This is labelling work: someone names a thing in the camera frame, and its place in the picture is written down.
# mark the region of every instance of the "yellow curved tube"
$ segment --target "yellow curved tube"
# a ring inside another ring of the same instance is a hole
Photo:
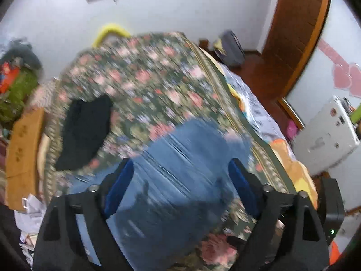
[[[131,34],[127,32],[124,28],[114,23],[111,23],[102,27],[102,29],[98,34],[98,37],[95,39],[94,43],[92,44],[92,47],[97,48],[100,45],[100,43],[105,39],[105,37],[110,33],[114,33],[120,37],[126,37],[126,38],[131,37]]]

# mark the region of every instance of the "wooden door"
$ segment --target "wooden door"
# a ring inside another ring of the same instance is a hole
[[[284,78],[285,83],[291,78],[302,56],[307,51],[306,47],[319,21],[322,1],[278,0],[263,56],[272,59],[276,57],[281,64],[284,64],[287,72],[280,76]]]

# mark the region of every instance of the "reddish brown floor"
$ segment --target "reddish brown floor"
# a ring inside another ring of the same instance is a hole
[[[259,54],[246,54],[242,67],[231,70],[250,87],[285,135],[289,117],[277,103],[277,98],[287,83],[291,70],[277,58],[262,58]]]

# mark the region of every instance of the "yellow and gray bag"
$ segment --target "yellow and gray bag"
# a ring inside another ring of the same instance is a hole
[[[238,67],[243,64],[244,52],[234,32],[225,31],[214,44],[214,51],[227,67]]]

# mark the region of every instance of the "floral bedspread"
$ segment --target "floral bedspread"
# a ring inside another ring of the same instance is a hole
[[[104,145],[84,168],[55,172],[54,164],[61,152],[60,135],[71,100],[91,101],[105,93],[113,100],[113,111],[111,132]],[[46,128],[51,138],[44,176],[46,202],[56,190],[71,186],[67,175],[79,179],[96,175],[124,157],[136,156],[149,143],[192,117],[213,119],[229,136],[251,138],[250,172],[278,191],[295,192],[277,157],[238,110],[224,76],[181,33],[120,39],[83,52],[61,75],[52,115]],[[228,269],[236,251],[226,243],[226,237],[247,239],[254,223],[240,199],[234,199],[218,227],[170,270]]]

